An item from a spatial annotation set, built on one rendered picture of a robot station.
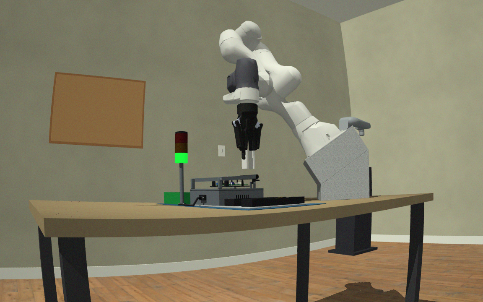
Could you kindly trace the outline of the green bin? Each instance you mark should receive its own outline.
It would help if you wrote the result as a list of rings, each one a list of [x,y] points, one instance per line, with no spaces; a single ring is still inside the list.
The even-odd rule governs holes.
[[[179,204],[180,192],[164,192],[164,204]],[[190,192],[184,193],[184,203],[190,204]]]

